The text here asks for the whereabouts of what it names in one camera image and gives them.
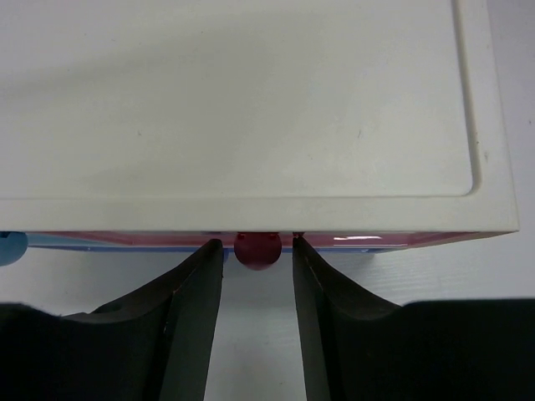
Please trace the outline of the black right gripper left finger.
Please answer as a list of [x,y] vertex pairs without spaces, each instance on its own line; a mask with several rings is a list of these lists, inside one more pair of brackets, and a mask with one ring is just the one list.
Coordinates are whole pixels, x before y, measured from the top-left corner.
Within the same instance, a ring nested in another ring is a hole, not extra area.
[[179,266],[90,313],[1,306],[4,400],[200,400],[221,301],[212,239]]

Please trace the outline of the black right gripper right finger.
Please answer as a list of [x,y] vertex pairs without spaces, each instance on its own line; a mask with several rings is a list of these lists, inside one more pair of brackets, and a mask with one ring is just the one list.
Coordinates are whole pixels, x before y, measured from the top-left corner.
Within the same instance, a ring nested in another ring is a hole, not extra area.
[[396,305],[293,241],[293,288],[310,400],[531,400],[534,302]]

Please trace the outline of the pink drawer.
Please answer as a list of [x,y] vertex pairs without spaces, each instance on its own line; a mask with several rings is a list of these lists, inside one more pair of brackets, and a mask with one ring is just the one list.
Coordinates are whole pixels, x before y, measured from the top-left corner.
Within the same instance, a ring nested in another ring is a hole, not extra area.
[[51,236],[46,246],[119,246],[119,247],[202,247],[211,239],[222,243],[224,254],[233,254],[241,264],[261,271],[290,253],[293,241],[304,238],[316,250],[327,248],[379,248],[380,252],[435,246],[459,241],[499,236],[484,231],[391,231],[391,232],[245,232],[245,231],[48,231],[33,232]]

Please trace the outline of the light blue small drawer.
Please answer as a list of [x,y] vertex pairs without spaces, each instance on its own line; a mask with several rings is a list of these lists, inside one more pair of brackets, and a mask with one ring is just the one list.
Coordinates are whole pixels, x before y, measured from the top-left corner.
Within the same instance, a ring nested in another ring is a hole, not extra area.
[[51,236],[19,231],[1,232],[1,266],[18,261],[30,246],[46,246],[53,242]]

